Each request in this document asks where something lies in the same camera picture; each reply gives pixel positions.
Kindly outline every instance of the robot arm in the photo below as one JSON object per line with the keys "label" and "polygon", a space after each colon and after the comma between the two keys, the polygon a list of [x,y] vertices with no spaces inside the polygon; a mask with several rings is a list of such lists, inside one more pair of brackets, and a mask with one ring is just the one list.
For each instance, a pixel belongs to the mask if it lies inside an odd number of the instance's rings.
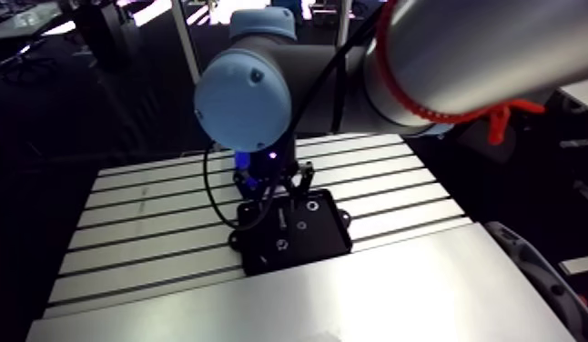
{"label": "robot arm", "polygon": [[[588,0],[396,3],[384,8],[384,61],[401,90],[430,110],[470,112],[588,78]],[[335,48],[296,44],[293,15],[278,7],[236,12],[230,36],[233,46],[198,83],[197,116],[221,145],[254,152],[283,134]],[[433,127],[390,93],[377,53],[376,40],[354,47],[345,74],[332,73],[297,130],[411,136]]]}

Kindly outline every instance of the metal work surface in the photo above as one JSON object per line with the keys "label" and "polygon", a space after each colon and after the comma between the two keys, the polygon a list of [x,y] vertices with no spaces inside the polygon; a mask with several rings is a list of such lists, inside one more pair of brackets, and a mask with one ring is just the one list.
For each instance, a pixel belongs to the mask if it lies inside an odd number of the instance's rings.
{"label": "metal work surface", "polygon": [[[470,223],[395,135],[339,135],[297,142],[353,217],[354,251]],[[86,202],[45,317],[203,287],[244,276],[203,188],[201,156],[103,170]],[[213,194],[236,217],[232,152],[210,156]]]}
{"label": "metal work surface", "polygon": [[559,264],[566,276],[573,276],[579,273],[588,272],[588,256],[577,257],[576,259],[565,260]]}
{"label": "metal work surface", "polygon": [[562,93],[588,108],[588,80],[560,88]]}
{"label": "metal work surface", "polygon": [[36,321],[27,342],[573,341],[478,224]]}
{"label": "metal work surface", "polygon": [[39,4],[0,24],[0,39],[35,35],[62,13],[58,4]]}

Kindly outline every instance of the black floor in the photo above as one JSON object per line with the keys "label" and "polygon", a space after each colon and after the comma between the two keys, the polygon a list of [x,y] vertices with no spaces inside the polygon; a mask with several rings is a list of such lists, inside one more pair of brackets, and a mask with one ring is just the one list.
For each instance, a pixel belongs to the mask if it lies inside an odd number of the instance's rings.
{"label": "black floor", "polygon": [[[303,29],[301,39],[333,40],[332,31],[314,30]],[[21,87],[0,80],[0,330],[7,340],[24,340],[31,320],[43,314],[98,169],[206,144],[191,115],[194,88],[172,17],[159,17],[140,35],[143,53],[118,75],[72,57],[80,45],[57,36],[36,52],[59,64],[49,82]],[[226,27],[202,26],[192,35],[202,65],[228,46]],[[502,221],[555,265],[588,255],[588,203],[572,190],[574,179],[588,177],[581,171],[588,170],[588,151],[557,146],[565,136],[584,135],[588,126],[579,121],[588,119],[572,120],[553,101],[546,117],[513,122],[517,145],[505,164],[460,144],[467,127],[409,143],[473,220]],[[588,298],[588,275],[572,282]]]}

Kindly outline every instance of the light blue joint cap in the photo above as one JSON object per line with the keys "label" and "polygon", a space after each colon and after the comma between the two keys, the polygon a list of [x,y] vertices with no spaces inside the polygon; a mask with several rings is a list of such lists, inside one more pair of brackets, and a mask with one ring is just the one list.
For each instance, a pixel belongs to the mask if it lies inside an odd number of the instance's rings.
{"label": "light blue joint cap", "polygon": [[221,145],[255,152],[274,144],[291,118],[288,85],[269,62],[229,49],[214,59],[197,84],[195,114]]}
{"label": "light blue joint cap", "polygon": [[297,40],[294,15],[284,7],[236,11],[230,17],[230,39],[248,34],[282,35]]}

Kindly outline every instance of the mounting hole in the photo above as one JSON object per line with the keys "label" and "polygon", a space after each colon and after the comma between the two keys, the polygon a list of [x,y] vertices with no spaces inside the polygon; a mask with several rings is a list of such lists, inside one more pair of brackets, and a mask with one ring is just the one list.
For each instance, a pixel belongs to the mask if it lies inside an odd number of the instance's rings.
{"label": "mounting hole", "polygon": [[309,211],[316,211],[319,209],[319,203],[316,201],[309,201],[307,202],[307,209]]}
{"label": "mounting hole", "polygon": [[230,246],[230,248],[232,248],[232,250],[238,252],[239,245],[237,232],[230,233],[230,235],[228,236],[228,245]]}
{"label": "mounting hole", "polygon": [[340,216],[340,221],[345,226],[345,229],[349,228],[350,225],[351,225],[351,215],[350,215],[350,213],[348,213],[347,211],[345,211],[343,209],[339,209],[339,216]]}

